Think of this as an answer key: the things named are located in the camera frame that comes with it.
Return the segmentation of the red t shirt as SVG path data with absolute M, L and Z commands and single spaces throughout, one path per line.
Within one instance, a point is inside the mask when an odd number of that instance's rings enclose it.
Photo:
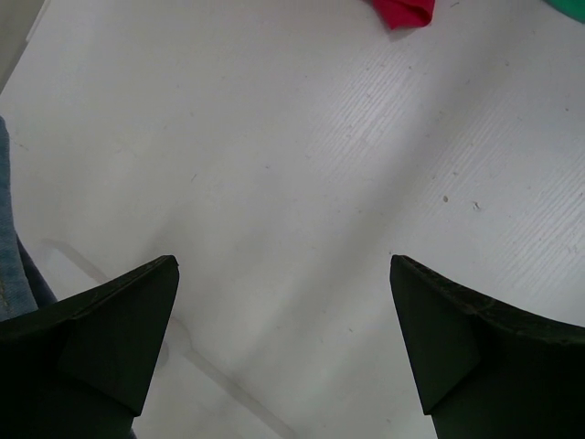
M 372 0 L 371 5 L 391 29 L 426 27 L 433 18 L 434 0 Z

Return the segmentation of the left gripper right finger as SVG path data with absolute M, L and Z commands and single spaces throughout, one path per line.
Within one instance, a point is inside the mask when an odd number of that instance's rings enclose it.
M 440 438 L 581 438 L 584 329 L 404 255 L 389 281 L 423 412 Z

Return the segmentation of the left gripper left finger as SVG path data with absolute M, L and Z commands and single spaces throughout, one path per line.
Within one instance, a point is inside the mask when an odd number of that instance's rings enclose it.
M 2 322 L 2 437 L 130 437 L 178 283 L 178 262 L 165 255 Z

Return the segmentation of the blue denim garment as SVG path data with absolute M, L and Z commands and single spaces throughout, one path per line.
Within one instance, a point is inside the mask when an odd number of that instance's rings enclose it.
M 1 320 L 57 301 L 16 233 L 11 196 L 10 137 L 1 119 Z

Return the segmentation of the green t shirt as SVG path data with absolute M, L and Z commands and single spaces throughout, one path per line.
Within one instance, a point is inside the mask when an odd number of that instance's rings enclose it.
M 585 23 L 585 0 L 547 0 L 547 3 L 564 16 Z

